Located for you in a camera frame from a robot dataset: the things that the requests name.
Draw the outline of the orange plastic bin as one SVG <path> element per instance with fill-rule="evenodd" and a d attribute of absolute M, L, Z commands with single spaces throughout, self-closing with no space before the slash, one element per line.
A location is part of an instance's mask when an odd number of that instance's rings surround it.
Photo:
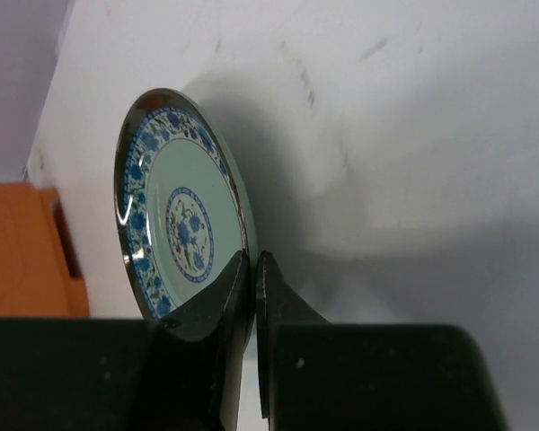
<path fill-rule="evenodd" d="M 0 183 L 0 317 L 90 315 L 85 282 L 71 272 L 68 237 L 55 189 Z"/>

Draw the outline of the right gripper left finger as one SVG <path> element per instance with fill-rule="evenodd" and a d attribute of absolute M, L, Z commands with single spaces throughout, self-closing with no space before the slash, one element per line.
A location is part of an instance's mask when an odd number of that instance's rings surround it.
<path fill-rule="evenodd" d="M 0 318 L 0 430 L 234 430 L 247 257 L 159 319 Z"/>

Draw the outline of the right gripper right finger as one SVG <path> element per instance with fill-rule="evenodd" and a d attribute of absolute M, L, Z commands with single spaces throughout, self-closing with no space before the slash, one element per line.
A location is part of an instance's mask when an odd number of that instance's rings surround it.
<path fill-rule="evenodd" d="M 261 414 L 272 430 L 504 430 L 484 357 L 445 324 L 331 323 L 270 252 L 256 275 Z"/>

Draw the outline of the blue patterned small plate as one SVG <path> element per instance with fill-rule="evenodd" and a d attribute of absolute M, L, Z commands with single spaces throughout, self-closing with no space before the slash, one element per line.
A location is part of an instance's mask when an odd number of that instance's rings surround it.
<path fill-rule="evenodd" d="M 119 132 L 113 169 L 119 244 L 143 317 L 181 308 L 238 251 L 259 257 L 248 193 L 218 128 L 187 95 L 141 94 Z"/>

